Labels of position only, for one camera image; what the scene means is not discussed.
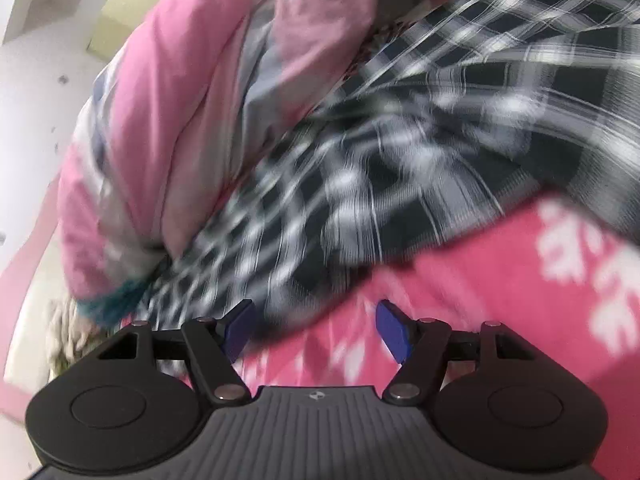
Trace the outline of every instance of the plaid fabric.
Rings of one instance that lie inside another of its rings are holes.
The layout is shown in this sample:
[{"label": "plaid fabric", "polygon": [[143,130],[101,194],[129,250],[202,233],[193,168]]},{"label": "plaid fabric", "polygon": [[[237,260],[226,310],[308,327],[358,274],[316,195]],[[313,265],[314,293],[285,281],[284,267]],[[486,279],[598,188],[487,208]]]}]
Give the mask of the plaid fabric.
[{"label": "plaid fabric", "polygon": [[544,183],[640,240],[640,0],[455,0],[264,158],[137,316],[242,298],[265,331],[325,312],[356,269],[495,221]]}]

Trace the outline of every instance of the black and white plaid cloth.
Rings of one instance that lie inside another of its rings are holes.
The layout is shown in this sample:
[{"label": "black and white plaid cloth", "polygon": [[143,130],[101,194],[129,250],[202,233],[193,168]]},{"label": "black and white plaid cloth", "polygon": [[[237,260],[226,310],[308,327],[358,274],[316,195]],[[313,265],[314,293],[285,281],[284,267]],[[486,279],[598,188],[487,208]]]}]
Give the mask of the black and white plaid cloth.
[{"label": "black and white plaid cloth", "polygon": [[495,221],[553,184],[640,240],[640,0],[455,0],[264,158],[136,316],[176,328],[243,298],[265,331],[360,267]]}]

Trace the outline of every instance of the silver screw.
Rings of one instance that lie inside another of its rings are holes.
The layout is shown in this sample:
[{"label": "silver screw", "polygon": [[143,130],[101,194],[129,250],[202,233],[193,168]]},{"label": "silver screw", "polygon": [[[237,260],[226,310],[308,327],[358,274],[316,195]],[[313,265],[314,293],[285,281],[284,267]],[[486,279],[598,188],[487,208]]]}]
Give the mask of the silver screw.
[{"label": "silver screw", "polygon": [[246,390],[240,384],[223,384],[213,394],[220,400],[239,400],[246,395]]},{"label": "silver screw", "polygon": [[411,383],[398,383],[389,388],[389,395],[395,400],[410,400],[420,395],[420,388]]}]

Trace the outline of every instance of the white tiled floor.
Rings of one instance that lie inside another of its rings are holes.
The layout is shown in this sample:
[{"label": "white tiled floor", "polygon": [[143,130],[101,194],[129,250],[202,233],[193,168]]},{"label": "white tiled floor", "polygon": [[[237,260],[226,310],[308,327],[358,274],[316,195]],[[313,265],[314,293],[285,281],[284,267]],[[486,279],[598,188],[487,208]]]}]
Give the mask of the white tiled floor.
[{"label": "white tiled floor", "polygon": [[0,415],[0,476],[5,480],[24,480],[39,466],[24,428]]}]

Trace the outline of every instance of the gray ribbed panel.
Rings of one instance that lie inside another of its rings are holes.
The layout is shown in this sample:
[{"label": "gray ribbed panel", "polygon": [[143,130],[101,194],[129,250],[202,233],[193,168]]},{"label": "gray ribbed panel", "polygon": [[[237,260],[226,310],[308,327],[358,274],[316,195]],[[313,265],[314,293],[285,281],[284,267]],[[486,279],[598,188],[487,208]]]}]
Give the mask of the gray ribbed panel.
[{"label": "gray ribbed panel", "polygon": [[[264,388],[240,408],[214,412],[180,454],[119,480],[598,480],[587,466],[547,475],[504,472],[443,442],[415,408],[372,388]],[[34,480],[87,478],[47,468]]]}]

